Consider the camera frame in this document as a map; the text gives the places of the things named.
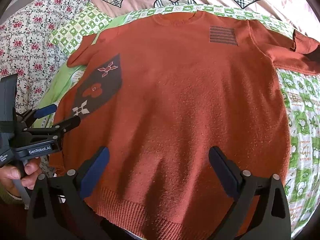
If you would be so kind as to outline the person's left hand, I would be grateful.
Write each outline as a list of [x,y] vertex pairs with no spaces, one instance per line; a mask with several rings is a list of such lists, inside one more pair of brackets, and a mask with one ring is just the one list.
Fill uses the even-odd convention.
[[36,183],[37,177],[42,173],[40,168],[41,159],[35,158],[30,159],[28,163],[24,166],[25,173],[27,174],[21,179],[20,170],[16,166],[6,165],[0,169],[1,172],[1,184],[15,197],[20,197],[20,193],[14,184],[14,180],[21,180],[24,187],[32,190]]

